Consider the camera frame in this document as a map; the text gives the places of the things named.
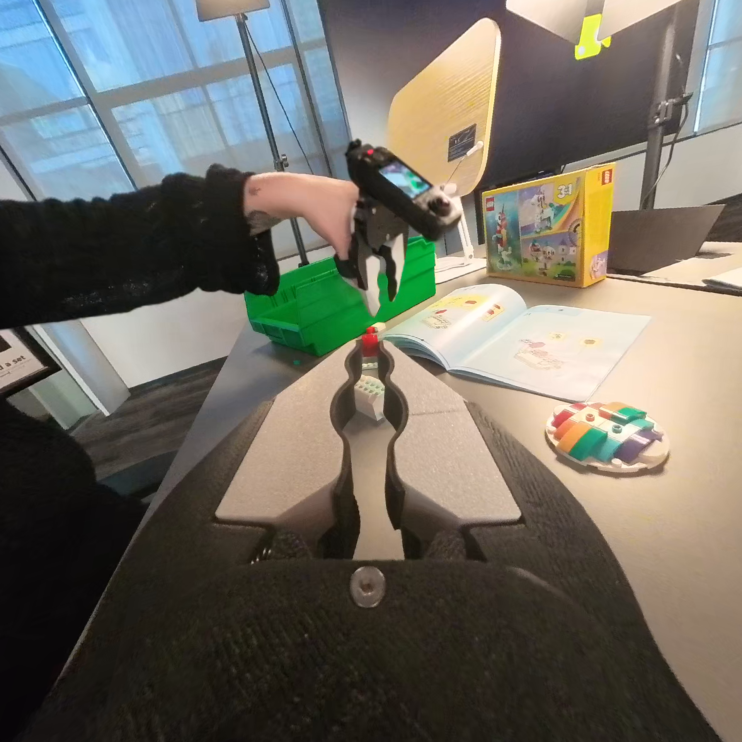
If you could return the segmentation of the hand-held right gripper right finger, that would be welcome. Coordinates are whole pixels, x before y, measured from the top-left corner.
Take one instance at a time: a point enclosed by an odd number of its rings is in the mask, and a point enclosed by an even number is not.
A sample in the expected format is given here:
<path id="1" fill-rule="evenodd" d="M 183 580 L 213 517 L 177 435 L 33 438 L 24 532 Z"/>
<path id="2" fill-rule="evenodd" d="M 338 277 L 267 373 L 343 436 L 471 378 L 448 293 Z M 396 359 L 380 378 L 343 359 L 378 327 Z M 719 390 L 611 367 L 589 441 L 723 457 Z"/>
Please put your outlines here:
<path id="1" fill-rule="evenodd" d="M 441 532 L 516 524 L 522 512 L 466 401 L 390 342 L 378 372 L 394 429 L 386 510 L 404 556 L 420 558 Z"/>

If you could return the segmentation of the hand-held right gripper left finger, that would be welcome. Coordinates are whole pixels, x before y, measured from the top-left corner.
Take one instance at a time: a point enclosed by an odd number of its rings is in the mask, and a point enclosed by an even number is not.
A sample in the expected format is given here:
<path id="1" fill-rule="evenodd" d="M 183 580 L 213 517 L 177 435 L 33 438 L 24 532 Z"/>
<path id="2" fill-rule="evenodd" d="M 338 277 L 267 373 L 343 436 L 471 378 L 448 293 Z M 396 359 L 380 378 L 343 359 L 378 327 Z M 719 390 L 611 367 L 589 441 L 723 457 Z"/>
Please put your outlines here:
<path id="1" fill-rule="evenodd" d="M 274 398 L 217 522 L 290 531 L 321 557 L 353 557 L 360 516 L 344 428 L 362 357 L 361 343 L 347 342 Z"/>

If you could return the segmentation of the white lego assembly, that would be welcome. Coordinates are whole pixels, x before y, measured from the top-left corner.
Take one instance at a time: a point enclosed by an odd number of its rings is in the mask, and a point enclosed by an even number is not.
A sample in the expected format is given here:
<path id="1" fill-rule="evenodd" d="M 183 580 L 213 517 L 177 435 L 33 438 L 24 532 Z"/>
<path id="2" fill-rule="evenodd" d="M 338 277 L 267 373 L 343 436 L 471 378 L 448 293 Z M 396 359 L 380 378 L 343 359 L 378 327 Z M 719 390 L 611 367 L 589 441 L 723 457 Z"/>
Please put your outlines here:
<path id="1" fill-rule="evenodd" d="M 365 357 L 361 363 L 361 375 L 354 386 L 356 412 L 374 422 L 385 419 L 385 384 L 379 377 L 378 358 Z"/>

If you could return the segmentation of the person's left forearm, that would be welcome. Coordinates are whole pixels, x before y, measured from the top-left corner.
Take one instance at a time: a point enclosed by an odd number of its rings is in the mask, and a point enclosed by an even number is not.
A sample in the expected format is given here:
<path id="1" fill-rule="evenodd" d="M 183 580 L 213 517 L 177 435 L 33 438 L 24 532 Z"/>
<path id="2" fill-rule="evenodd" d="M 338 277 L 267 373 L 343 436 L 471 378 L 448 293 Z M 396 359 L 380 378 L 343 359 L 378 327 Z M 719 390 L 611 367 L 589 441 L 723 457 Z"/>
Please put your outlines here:
<path id="1" fill-rule="evenodd" d="M 1 328 L 132 311 L 204 292 L 273 295 L 269 231 L 243 212 L 251 177 L 212 165 L 109 199 L 1 201 Z"/>

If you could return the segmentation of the yellow lego box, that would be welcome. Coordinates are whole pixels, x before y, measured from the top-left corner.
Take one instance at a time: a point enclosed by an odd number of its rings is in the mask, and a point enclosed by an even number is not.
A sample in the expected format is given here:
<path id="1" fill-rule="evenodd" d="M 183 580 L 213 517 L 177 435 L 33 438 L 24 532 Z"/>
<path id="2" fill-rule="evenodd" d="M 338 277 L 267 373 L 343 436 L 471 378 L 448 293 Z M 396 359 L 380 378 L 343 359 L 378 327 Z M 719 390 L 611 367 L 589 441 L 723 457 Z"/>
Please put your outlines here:
<path id="1" fill-rule="evenodd" d="M 616 163 L 483 191 L 487 275 L 583 289 L 606 278 Z"/>

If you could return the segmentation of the person's left hand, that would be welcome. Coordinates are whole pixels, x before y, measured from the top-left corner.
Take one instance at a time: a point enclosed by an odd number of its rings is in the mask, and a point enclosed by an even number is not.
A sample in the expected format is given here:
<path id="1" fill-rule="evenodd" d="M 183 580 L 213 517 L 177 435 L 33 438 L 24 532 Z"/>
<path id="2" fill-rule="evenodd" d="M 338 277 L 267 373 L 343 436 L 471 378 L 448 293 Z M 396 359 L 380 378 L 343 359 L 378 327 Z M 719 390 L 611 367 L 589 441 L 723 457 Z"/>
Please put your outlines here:
<path id="1" fill-rule="evenodd" d="M 358 187 L 346 180 L 290 172 L 253 174 L 245 183 L 243 211 L 257 232 L 303 218 L 340 260 L 347 260 L 359 197 Z"/>

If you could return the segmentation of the green plastic parts bin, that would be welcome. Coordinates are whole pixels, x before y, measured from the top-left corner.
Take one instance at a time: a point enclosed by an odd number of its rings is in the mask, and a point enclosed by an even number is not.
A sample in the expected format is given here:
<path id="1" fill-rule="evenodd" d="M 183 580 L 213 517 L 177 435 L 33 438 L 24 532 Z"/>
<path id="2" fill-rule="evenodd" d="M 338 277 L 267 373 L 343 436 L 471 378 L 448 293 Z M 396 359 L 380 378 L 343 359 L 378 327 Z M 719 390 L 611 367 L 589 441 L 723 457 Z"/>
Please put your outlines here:
<path id="1" fill-rule="evenodd" d="M 435 244 L 411 237 L 402 285 L 388 300 L 386 276 L 378 277 L 381 308 L 373 318 L 361 295 L 344 282 L 331 257 L 282 274 L 273 296 L 246 292 L 244 301 L 255 332 L 272 342 L 321 357 L 357 339 L 368 327 L 387 322 L 436 293 Z"/>

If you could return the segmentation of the white desk stand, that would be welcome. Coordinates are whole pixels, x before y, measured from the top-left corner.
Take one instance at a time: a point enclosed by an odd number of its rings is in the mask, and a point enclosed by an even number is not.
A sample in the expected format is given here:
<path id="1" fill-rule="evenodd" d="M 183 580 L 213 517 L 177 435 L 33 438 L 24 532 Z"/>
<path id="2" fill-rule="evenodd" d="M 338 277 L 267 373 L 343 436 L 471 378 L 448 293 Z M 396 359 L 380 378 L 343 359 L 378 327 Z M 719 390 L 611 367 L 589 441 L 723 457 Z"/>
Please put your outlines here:
<path id="1" fill-rule="evenodd" d="M 461 197 L 458 194 L 455 183 L 449 182 L 442 187 L 443 192 L 449 197 L 451 202 L 458 207 L 460 220 L 457 228 L 459 240 L 461 242 L 461 256 L 447 255 L 437 257 L 434 269 L 435 283 L 440 285 L 448 283 L 459 277 L 484 270 L 487 266 L 487 260 L 482 257 L 475 257 L 475 248 L 470 238 L 465 210 L 463 208 Z"/>

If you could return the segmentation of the pale wooden board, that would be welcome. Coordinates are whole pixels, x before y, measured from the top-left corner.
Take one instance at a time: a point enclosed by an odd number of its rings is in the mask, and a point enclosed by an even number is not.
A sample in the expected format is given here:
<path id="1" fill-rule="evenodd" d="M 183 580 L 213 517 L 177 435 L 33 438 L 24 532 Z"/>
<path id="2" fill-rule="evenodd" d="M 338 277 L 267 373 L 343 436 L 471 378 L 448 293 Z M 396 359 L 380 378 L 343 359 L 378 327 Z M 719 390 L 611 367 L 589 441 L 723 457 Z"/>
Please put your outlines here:
<path id="1" fill-rule="evenodd" d="M 386 147 L 426 180 L 471 194 L 485 172 L 502 46 L 483 18 L 394 96 Z"/>

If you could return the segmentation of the black light stand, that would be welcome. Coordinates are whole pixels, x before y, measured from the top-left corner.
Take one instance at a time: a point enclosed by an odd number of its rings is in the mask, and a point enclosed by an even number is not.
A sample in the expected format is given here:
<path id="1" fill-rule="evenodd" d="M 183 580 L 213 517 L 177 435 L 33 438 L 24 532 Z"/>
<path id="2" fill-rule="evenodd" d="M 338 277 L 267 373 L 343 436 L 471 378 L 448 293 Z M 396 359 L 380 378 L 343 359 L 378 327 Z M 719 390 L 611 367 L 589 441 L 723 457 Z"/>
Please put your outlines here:
<path id="1" fill-rule="evenodd" d="M 255 61 L 255 51 L 253 48 L 252 36 L 248 28 L 246 16 L 247 13 L 249 13 L 251 10 L 254 10 L 253 6 L 246 5 L 245 2 L 243 2 L 240 6 L 240 10 L 238 10 L 235 14 L 235 23 L 240 35 L 240 41 L 243 46 L 243 52 L 246 58 L 249 75 L 252 80 L 255 98 L 257 101 L 258 110 L 260 112 L 260 117 L 262 119 L 265 136 L 267 138 L 269 150 L 272 155 L 274 170 L 276 172 L 285 172 L 288 169 L 288 160 L 283 155 L 283 153 L 279 152 L 279 147 L 277 146 L 277 140 L 274 135 L 272 121 L 269 116 L 268 107 L 264 97 L 264 91 L 260 82 L 260 76 Z M 295 246 L 298 250 L 299 265 L 309 265 L 310 262 L 307 255 L 306 246 L 303 241 L 303 236 L 298 223 L 298 219 L 290 218 L 289 222 L 292 227 Z"/>

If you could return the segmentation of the large dark screen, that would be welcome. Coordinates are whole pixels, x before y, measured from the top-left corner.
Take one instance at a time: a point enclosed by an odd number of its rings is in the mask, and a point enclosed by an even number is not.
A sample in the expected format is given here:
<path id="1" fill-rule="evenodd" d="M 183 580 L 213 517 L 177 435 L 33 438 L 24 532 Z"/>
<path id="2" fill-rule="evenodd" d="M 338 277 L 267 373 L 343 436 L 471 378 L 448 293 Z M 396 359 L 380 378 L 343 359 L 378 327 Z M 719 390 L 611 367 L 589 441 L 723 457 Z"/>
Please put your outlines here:
<path id="1" fill-rule="evenodd" d="M 382 145 L 428 180 L 423 154 L 392 142 L 394 96 L 476 22 L 500 31 L 490 144 L 481 186 L 525 180 L 590 157 L 645 143 L 669 23 L 681 63 L 669 96 L 686 83 L 699 2 L 676 2 L 614 34 L 597 55 L 517 16 L 505 2 L 319 2 L 351 139 Z"/>

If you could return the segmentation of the small light panel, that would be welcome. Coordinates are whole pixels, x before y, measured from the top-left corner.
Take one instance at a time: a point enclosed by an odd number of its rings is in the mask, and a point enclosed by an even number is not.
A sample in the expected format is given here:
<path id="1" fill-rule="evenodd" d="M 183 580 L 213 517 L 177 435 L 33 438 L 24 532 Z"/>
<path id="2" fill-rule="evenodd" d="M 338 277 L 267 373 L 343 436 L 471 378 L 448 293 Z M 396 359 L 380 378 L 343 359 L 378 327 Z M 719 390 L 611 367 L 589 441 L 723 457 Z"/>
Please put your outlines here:
<path id="1" fill-rule="evenodd" d="M 237 17 L 255 11 L 269 9 L 271 2 L 265 1 L 195 1 L 200 22 Z"/>

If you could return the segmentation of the neon yellow clip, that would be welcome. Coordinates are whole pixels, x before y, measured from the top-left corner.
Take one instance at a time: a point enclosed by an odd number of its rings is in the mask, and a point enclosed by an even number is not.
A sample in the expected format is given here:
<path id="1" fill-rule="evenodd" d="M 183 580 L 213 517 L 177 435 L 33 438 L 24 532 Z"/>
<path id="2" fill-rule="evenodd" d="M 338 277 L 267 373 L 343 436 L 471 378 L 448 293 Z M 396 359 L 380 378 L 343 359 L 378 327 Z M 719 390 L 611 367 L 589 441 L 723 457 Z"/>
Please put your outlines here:
<path id="1" fill-rule="evenodd" d="M 587 15 L 582 21 L 579 42 L 574 47 L 575 60 L 587 60 L 598 56 L 604 48 L 611 46 L 611 36 L 599 39 L 602 14 Z"/>

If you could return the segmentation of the person's black-clothed torso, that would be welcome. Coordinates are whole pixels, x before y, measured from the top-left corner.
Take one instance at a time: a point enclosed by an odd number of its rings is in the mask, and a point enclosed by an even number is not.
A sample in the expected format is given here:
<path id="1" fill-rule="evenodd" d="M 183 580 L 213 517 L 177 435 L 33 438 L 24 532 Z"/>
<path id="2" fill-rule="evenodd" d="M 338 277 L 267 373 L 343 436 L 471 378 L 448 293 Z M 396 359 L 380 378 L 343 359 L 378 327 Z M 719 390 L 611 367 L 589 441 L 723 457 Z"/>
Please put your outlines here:
<path id="1" fill-rule="evenodd" d="M 44 700 L 146 505 L 97 481 L 66 432 L 1 405 L 1 734 Z"/>

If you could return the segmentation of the black framed sign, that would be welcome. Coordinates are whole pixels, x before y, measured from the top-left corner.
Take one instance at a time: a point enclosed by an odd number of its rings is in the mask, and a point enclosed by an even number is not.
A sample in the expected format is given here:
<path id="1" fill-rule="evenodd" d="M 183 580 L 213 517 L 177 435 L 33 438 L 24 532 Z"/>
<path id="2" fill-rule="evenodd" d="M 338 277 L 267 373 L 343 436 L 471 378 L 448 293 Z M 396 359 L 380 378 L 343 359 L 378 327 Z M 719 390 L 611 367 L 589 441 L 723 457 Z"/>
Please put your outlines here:
<path id="1" fill-rule="evenodd" d="M 1 397 L 8 398 L 61 370 L 56 359 L 23 327 L 1 330 Z"/>

